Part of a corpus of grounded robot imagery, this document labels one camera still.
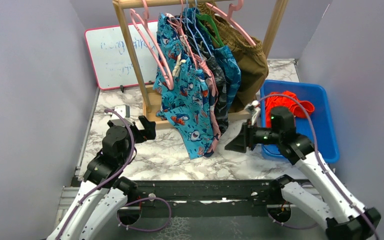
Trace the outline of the khaki brown shorts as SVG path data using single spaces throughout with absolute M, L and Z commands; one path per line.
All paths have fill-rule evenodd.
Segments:
M 245 105 L 256 99 L 256 94 L 269 74 L 267 57 L 261 40 L 252 37 L 254 45 L 236 27 L 215 13 L 206 3 L 199 3 L 201 13 L 212 17 L 222 42 L 227 45 L 241 70 L 241 83 L 229 109 L 240 112 Z

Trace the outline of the blue plastic bin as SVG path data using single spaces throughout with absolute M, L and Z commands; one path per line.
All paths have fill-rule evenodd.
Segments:
M 272 92 L 282 93 L 284 91 L 290 91 L 296 94 L 299 100 L 309 101 L 314 105 L 315 111 L 310 115 L 310 118 L 315 130 L 318 151 L 326 163 L 336 163 L 340 158 L 340 152 L 325 89 L 320 85 L 312 83 L 268 79 L 262 85 L 260 95 L 263 97 Z M 295 122 L 297 132 L 309 137 L 313 142 L 314 138 L 307 118 L 296 118 Z M 273 144 L 262 145 L 261 155 L 267 160 L 286 161 L 278 148 Z

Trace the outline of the black metal base rail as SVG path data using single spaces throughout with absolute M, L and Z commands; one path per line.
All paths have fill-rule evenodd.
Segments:
M 100 200 L 104 210 L 115 206 L 122 219 L 133 221 L 144 218 L 164 218 L 167 206 L 155 200 L 166 200 L 171 206 L 172 216 L 180 218 L 200 217 L 263 217 L 270 209 L 280 212 L 284 201 L 300 209 L 310 207 L 315 216 L 331 221 L 334 208 L 327 197 L 316 197 L 306 190 L 292 187 L 292 193 L 282 196 L 286 185 L 294 180 L 283 175 L 274 180 L 162 180 L 132 181 L 122 177 L 117 186 Z

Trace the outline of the green hanger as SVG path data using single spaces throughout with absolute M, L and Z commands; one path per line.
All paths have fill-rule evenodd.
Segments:
M 216 45 L 218 47 L 224 47 L 225 44 L 223 43 L 221 36 L 219 34 L 218 28 L 212 19 L 212 17 L 208 14 L 196 14 L 196 18 L 199 20 L 200 25 L 204 26 L 204 23 L 206 23 L 207 26 L 204 27 L 204 30 L 209 34 L 211 39 L 216 42 Z

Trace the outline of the light blue shark shorts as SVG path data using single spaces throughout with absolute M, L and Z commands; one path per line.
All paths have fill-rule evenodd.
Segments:
M 161 94 L 161 107 L 156 116 L 167 120 L 180 133 L 190 159 L 203 157 L 212 146 L 213 126 L 210 120 L 209 76 L 198 65 L 181 21 L 160 14 L 156 42 L 172 76 L 170 89 L 160 69 L 156 71 L 153 90 Z

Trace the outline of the wooden clothes rack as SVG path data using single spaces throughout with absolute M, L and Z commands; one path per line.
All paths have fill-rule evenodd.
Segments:
M 183 0 L 114 0 L 112 2 L 142 95 L 142 114 L 150 121 L 155 121 L 156 128 L 158 130 L 170 129 L 172 125 L 167 120 L 162 120 L 156 116 L 157 111 L 161 107 L 161 94 L 153 90 L 151 85 L 146 85 L 144 82 L 144 77 L 124 10 L 129 10 L 133 26 L 139 33 L 140 37 L 147 44 L 149 42 L 147 37 L 150 37 L 150 40 L 153 43 L 156 42 L 155 37 L 152 36 L 148 27 L 149 7 L 182 5 L 184 3 L 185 1 Z M 287 0 L 277 0 L 275 2 L 266 33 L 262 41 L 262 49 L 266 56 L 269 55 L 272 49 L 288 3 L 289 2 Z

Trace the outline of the pink patterned shorts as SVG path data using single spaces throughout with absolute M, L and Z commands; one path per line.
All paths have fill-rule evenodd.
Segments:
M 203 156 L 203 157 L 209 158 L 209 157 L 211 157 L 214 154 L 214 152 L 216 150 L 216 147 L 217 147 L 217 145 L 219 143 L 219 138 L 221 136 L 219 125 L 218 125 L 218 123 L 216 121 L 216 116 L 215 116 L 215 113 L 214 113 L 214 107 L 215 107 L 215 104 L 217 102 L 216 98 L 217 98 L 217 95 L 218 95 L 218 91 L 217 91 L 217 88 L 216 88 L 216 84 L 215 84 L 213 73 L 208 68 L 206 62 L 204 60 L 202 60 L 202 59 L 198 59 L 198 66 L 201 67 L 206 72 L 206 74 L 208 75 L 207 86 L 208 86 L 208 89 L 210 91 L 210 93 L 209 93 L 209 101 L 208 102 L 209 102 L 209 105 L 210 105 L 210 120 L 211 120 L 211 124 L 212 124 L 212 127 L 213 127 L 214 137 L 213 137 L 213 142 L 212 142 L 211 147 L 208 149 L 207 153 Z

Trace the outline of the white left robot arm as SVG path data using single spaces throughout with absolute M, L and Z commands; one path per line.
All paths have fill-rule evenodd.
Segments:
M 139 116 L 134 122 L 108 122 L 102 148 L 87 165 L 83 182 L 68 211 L 48 236 L 49 240 L 93 240 L 110 217 L 137 200 L 137 184 L 122 176 L 134 158 L 135 145 L 156 138 L 156 123 Z

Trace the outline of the dark blue patterned shorts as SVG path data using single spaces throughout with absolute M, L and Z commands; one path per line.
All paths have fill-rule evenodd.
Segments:
M 183 29 L 185 30 L 186 35 L 189 37 L 185 26 L 183 27 Z M 191 44 L 192 51 L 198 55 L 196 50 L 193 48 L 193 41 L 190 37 L 189 37 L 189 42 Z M 233 54 L 230 48 L 227 45 L 224 45 L 223 47 L 218 47 L 216 42 L 212 40 L 212 46 L 213 46 L 212 54 L 215 57 L 219 66 L 222 68 L 225 75 L 226 93 L 227 93 L 227 109 L 229 112 L 229 109 L 233 103 L 233 100 L 241 84 L 241 70 L 239 69 L 237 62 L 233 57 Z

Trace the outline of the pink framed whiteboard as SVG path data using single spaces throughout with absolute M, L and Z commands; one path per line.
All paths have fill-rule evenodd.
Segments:
M 148 85 L 149 82 L 155 81 L 157 63 L 135 26 L 129 24 L 128 29 L 143 80 Z M 88 29 L 84 32 L 84 37 L 96 82 L 101 90 L 107 91 L 119 89 L 120 86 L 138 85 L 120 26 Z

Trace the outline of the pink hanger under khaki shorts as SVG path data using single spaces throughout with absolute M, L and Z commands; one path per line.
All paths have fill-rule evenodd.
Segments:
M 231 3 L 228 7 L 228 12 L 225 13 L 222 10 L 220 10 L 218 7 L 211 3 L 206 3 L 206 5 L 216 14 L 218 14 L 221 18 L 226 20 L 233 28 L 235 28 L 244 38 L 245 40 L 251 45 L 255 46 L 256 43 L 251 38 L 251 36 L 233 19 L 233 13 L 239 11 L 243 5 L 244 0 L 238 0 L 237 4 Z

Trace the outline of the orange mesh shorts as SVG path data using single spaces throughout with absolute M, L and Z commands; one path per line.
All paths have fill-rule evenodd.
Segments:
M 289 96 L 289 98 L 284 96 L 278 96 L 276 94 L 286 95 Z M 287 107 L 295 117 L 303 119 L 306 118 L 306 115 L 296 102 L 303 106 L 309 116 L 311 116 L 315 111 L 315 106 L 310 101 L 299 100 L 297 95 L 291 91 L 286 90 L 284 92 L 271 92 L 269 95 L 276 95 L 268 97 L 264 100 L 265 123 L 266 126 L 269 128 L 271 127 L 271 109 L 274 107 Z

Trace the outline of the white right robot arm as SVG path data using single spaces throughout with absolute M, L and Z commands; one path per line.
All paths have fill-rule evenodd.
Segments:
M 329 240 L 367 240 L 379 235 L 379 211 L 367 208 L 328 168 L 315 141 L 297 133 L 295 118 L 287 107 L 271 109 L 271 126 L 258 127 L 251 120 L 243 123 L 239 134 L 225 150 L 246 153 L 255 145 L 276 145 L 279 152 L 299 169 L 321 198 L 307 192 L 289 175 L 270 183 L 269 199 L 280 204 L 292 203 L 311 217 L 325 231 Z

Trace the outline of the light blue hanger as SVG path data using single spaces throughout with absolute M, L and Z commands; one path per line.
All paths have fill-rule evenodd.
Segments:
M 202 60 L 208 60 L 213 56 L 212 40 L 208 29 L 202 23 L 200 11 L 189 0 L 186 1 L 186 8 L 183 11 L 185 29 L 188 36 L 192 39 L 192 47 Z

